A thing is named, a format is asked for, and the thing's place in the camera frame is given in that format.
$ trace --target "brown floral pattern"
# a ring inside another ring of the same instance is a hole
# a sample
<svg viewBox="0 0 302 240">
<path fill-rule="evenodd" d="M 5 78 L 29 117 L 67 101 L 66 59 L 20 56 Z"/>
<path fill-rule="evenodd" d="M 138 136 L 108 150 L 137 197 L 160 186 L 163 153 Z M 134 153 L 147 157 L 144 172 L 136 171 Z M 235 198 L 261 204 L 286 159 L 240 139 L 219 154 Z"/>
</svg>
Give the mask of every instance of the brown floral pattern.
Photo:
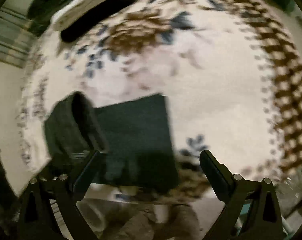
<svg viewBox="0 0 302 240">
<path fill-rule="evenodd" d="M 105 49 L 124 55 L 142 53 L 144 47 L 157 44 L 157 34 L 170 29 L 169 21 L 161 18 L 159 9 L 128 13 L 121 23 L 110 28 Z"/>
</svg>

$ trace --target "dark cloth fold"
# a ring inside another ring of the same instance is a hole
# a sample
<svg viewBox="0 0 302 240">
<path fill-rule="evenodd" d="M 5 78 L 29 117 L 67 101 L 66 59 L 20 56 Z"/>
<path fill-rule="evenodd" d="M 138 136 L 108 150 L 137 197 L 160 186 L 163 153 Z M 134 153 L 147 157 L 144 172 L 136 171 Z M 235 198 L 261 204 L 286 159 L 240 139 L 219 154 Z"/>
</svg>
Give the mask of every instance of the dark cloth fold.
<svg viewBox="0 0 302 240">
<path fill-rule="evenodd" d="M 159 192 L 178 185 L 162 95 L 93 109 L 76 92 L 55 106 L 45 121 L 45 134 L 52 160 L 42 174 L 67 173 L 100 147 L 108 153 L 93 183 Z"/>
</svg>

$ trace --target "bolt head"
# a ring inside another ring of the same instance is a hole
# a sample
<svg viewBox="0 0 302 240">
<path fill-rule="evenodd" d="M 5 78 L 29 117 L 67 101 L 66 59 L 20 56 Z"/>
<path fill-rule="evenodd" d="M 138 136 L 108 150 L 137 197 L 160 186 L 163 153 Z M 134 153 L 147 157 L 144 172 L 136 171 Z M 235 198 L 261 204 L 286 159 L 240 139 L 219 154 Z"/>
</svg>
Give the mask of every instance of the bolt head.
<svg viewBox="0 0 302 240">
<path fill-rule="evenodd" d="M 37 182 L 37 179 L 36 178 L 32 178 L 31 180 L 30 180 L 30 184 L 35 184 Z"/>
<path fill-rule="evenodd" d="M 266 184 L 271 184 L 272 183 L 272 181 L 269 178 L 264 178 L 264 182 Z"/>
<path fill-rule="evenodd" d="M 68 178 L 68 175 L 67 174 L 61 174 L 60 176 L 59 176 L 59 179 L 60 180 L 66 180 Z"/>
<path fill-rule="evenodd" d="M 240 174 L 234 174 L 233 175 L 233 178 L 237 181 L 241 180 L 242 179 L 242 176 Z"/>
</svg>

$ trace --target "dark green cloth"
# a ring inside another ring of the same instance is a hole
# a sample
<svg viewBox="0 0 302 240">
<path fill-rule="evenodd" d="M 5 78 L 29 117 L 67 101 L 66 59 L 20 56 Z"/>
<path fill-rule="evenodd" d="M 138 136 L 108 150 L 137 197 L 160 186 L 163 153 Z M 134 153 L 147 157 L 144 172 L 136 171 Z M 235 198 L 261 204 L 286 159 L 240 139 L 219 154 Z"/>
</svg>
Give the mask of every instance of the dark green cloth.
<svg viewBox="0 0 302 240">
<path fill-rule="evenodd" d="M 178 184 L 165 97 L 96 108 L 109 147 L 105 170 L 93 183 L 135 185 L 165 192 Z"/>
<path fill-rule="evenodd" d="M 159 192 L 178 185 L 162 95 L 92 108 L 76 92 L 55 106 L 45 121 L 45 134 L 52 160 L 43 176 L 68 173 L 89 151 L 100 147 L 108 153 L 93 183 Z"/>
</svg>

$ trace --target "black clamp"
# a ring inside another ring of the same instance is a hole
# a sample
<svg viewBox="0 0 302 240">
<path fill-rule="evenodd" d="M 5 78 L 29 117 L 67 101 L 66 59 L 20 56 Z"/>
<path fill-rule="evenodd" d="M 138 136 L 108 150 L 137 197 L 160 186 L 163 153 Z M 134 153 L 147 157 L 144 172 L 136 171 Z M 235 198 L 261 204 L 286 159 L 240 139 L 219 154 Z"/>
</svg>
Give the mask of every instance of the black clamp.
<svg viewBox="0 0 302 240">
<path fill-rule="evenodd" d="M 220 164 L 209 150 L 200 155 L 200 166 L 225 207 L 203 240 L 283 240 L 285 233 L 272 181 L 245 180 Z M 243 205 L 250 201 L 247 219 L 239 232 L 234 231 Z"/>
<path fill-rule="evenodd" d="M 43 181 L 39 177 L 32 178 L 22 196 L 17 225 L 18 239 L 65 239 L 51 208 L 50 199 L 55 199 L 74 240 L 97 240 L 78 211 L 76 202 L 83 199 L 104 158 L 104 153 L 95 151 L 70 174 L 62 174 L 51 181 Z"/>
</svg>

